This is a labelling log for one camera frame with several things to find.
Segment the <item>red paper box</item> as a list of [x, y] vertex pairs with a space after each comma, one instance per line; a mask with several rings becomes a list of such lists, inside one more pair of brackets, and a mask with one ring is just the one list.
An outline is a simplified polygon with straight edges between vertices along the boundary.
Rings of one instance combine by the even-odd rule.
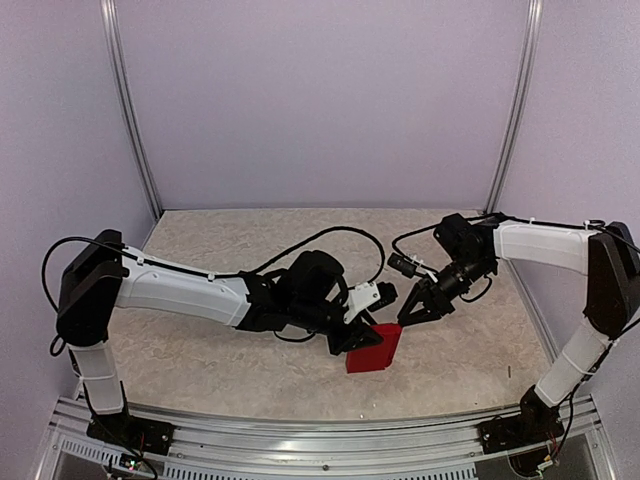
[[382, 342], [349, 352], [345, 362], [348, 374], [382, 371], [392, 364], [402, 327], [395, 323], [388, 323], [373, 325], [372, 329], [382, 337]]

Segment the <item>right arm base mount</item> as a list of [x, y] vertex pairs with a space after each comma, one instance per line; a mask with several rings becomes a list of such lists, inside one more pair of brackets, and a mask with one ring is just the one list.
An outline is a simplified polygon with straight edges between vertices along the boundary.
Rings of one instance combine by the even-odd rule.
[[561, 437], [565, 430], [559, 418], [527, 426], [521, 414], [497, 416], [477, 425], [484, 454], [513, 450]]

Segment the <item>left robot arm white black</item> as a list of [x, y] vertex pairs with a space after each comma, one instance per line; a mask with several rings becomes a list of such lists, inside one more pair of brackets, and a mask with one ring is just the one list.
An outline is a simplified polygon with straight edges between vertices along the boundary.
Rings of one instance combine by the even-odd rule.
[[102, 430], [121, 445], [133, 443], [140, 424], [127, 412], [109, 345], [114, 309], [166, 311], [256, 333], [293, 326], [325, 336], [330, 353], [340, 355], [381, 344], [372, 314], [397, 298], [394, 285], [377, 278], [347, 285], [337, 259], [302, 245], [287, 268], [217, 273], [148, 256], [116, 230], [84, 242], [62, 275], [56, 333], [76, 361]]

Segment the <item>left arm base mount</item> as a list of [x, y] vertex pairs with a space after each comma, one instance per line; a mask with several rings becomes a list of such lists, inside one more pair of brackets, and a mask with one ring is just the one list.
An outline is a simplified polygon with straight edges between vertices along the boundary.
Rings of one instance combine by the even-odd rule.
[[130, 450], [166, 456], [175, 426], [168, 422], [122, 415], [94, 416], [87, 428], [90, 438]]

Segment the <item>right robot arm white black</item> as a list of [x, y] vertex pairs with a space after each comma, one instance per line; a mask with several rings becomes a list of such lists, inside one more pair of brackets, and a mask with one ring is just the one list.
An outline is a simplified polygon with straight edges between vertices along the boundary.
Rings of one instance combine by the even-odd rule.
[[428, 227], [449, 264], [428, 271], [398, 314], [402, 326], [437, 321], [471, 286], [513, 268], [557, 354], [522, 403], [511, 433], [535, 442], [560, 405], [594, 375], [618, 339], [639, 323], [639, 245], [621, 221], [571, 225], [502, 213], [454, 213]]

